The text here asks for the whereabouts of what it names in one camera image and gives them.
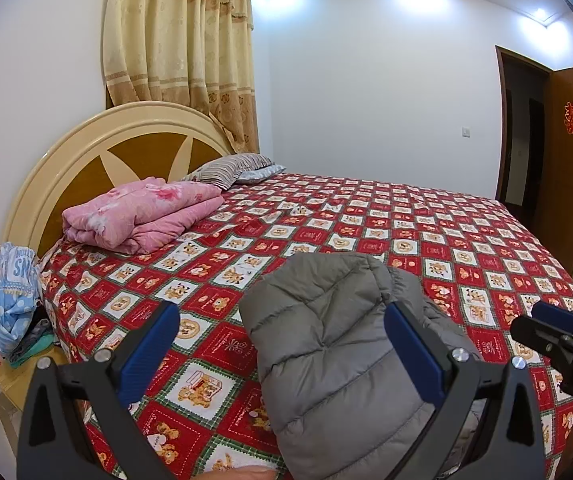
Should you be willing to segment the red double happiness decal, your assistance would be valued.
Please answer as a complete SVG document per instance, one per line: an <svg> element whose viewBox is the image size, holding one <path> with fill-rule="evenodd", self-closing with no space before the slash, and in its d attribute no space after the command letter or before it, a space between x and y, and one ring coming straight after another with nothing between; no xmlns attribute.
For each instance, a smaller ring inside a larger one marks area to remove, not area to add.
<svg viewBox="0 0 573 480"><path fill-rule="evenodd" d="M573 101L564 104L564 127L570 136L573 136Z"/></svg>

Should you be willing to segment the beige patterned curtain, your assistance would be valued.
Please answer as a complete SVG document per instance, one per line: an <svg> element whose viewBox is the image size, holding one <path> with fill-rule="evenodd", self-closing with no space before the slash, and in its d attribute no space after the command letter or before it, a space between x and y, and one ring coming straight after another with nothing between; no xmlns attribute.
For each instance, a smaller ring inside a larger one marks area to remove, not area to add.
<svg viewBox="0 0 573 480"><path fill-rule="evenodd" d="M162 101L215 120L256 153L252 0L108 0L103 73L115 105Z"/></svg>

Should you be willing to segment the red patchwork cartoon bedspread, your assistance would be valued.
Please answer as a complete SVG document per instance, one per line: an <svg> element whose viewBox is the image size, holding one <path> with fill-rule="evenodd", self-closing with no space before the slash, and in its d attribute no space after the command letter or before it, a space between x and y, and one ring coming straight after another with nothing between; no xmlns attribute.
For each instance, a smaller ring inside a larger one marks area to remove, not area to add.
<svg viewBox="0 0 573 480"><path fill-rule="evenodd" d="M573 398L511 322L573 311L573 280L500 203L410 185L282 174L146 255L61 242L41 273L73 362L116 348L162 301L177 336L130 411L172 474L247 465L283 479L370 479L432 414L383 327L391 301L448 346L529 367L553 476Z"/></svg>

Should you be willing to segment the striped grey pillow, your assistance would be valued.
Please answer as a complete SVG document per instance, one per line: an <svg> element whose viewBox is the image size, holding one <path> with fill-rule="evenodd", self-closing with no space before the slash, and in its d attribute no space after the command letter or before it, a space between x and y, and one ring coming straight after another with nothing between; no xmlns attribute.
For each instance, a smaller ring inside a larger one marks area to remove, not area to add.
<svg viewBox="0 0 573 480"><path fill-rule="evenodd" d="M215 185L217 188L227 191L245 171L259 170L271 165L272 160L261 154L228 155L206 162L191 174L187 174L182 180Z"/></svg>

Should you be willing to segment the pink folded quilt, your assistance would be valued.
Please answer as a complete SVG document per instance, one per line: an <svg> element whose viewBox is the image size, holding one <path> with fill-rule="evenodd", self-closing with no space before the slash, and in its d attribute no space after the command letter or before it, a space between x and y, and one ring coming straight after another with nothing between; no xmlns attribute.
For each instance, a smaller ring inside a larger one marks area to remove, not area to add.
<svg viewBox="0 0 573 480"><path fill-rule="evenodd" d="M63 211L70 242L125 255L151 254L224 203L215 185L149 177L121 184Z"/></svg>

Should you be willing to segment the light blue patterned pillow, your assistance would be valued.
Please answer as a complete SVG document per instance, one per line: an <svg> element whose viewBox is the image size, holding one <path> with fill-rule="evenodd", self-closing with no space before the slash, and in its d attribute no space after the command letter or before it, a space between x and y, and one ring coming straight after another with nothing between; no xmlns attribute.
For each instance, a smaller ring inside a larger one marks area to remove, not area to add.
<svg viewBox="0 0 573 480"><path fill-rule="evenodd" d="M243 171L236 178L236 185L254 185L285 172L285 166L273 164L264 168Z"/></svg>

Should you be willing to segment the wooden nightstand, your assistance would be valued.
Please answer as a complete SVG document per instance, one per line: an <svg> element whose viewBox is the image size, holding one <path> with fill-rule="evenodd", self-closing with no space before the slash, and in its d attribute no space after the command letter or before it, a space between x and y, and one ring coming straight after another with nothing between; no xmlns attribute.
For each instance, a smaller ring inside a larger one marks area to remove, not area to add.
<svg viewBox="0 0 573 480"><path fill-rule="evenodd" d="M19 411L24 408L32 374L41 358L50 358L58 365L68 362L60 347L50 347L36 356L31 356L17 368L13 368L6 361L0 364L0 390Z"/></svg>

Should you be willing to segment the dark brown door frame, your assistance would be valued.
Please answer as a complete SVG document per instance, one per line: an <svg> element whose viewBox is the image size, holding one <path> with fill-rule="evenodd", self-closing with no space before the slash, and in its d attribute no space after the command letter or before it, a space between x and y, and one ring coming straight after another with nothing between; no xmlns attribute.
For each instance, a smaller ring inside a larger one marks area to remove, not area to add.
<svg viewBox="0 0 573 480"><path fill-rule="evenodd" d="M541 190L550 70L502 47L496 54L503 113L496 200L523 226L530 226Z"/></svg>

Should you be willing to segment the brown wooden door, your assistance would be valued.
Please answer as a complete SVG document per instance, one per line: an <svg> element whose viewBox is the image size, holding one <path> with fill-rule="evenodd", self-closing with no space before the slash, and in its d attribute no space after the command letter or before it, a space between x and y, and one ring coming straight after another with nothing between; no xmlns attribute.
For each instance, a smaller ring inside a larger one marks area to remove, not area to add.
<svg viewBox="0 0 573 480"><path fill-rule="evenodd" d="M533 233L573 273L573 136L564 104L573 101L573 67L555 70L545 87L545 145Z"/></svg>

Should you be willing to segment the cream and brown headboard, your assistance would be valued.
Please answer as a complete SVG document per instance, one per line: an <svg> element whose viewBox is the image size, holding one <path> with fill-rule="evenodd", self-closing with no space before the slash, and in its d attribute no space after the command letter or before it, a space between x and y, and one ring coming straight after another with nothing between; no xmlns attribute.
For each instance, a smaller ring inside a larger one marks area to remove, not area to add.
<svg viewBox="0 0 573 480"><path fill-rule="evenodd" d="M191 107L149 101L104 110L39 159L15 196L2 240L43 255L62 235L64 209L146 177L178 181L232 153L224 128Z"/></svg>

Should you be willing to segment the blue patterned clothing pile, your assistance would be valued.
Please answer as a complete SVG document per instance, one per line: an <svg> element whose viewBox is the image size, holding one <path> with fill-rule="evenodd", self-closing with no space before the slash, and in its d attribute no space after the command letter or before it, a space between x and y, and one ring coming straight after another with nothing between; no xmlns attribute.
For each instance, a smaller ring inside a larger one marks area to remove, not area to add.
<svg viewBox="0 0 573 480"><path fill-rule="evenodd" d="M44 307L36 252L0 245L0 365L14 370L55 343Z"/></svg>

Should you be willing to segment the grey puffer down jacket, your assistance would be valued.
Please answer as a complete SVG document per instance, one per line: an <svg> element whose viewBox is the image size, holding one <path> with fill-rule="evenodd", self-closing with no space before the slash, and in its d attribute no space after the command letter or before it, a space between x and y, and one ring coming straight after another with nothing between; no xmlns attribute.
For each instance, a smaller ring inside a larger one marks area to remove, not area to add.
<svg viewBox="0 0 573 480"><path fill-rule="evenodd" d="M355 252L296 254L239 303L271 431L295 479L383 479L430 419L384 330L399 302L448 349L479 350L419 278Z"/></svg>

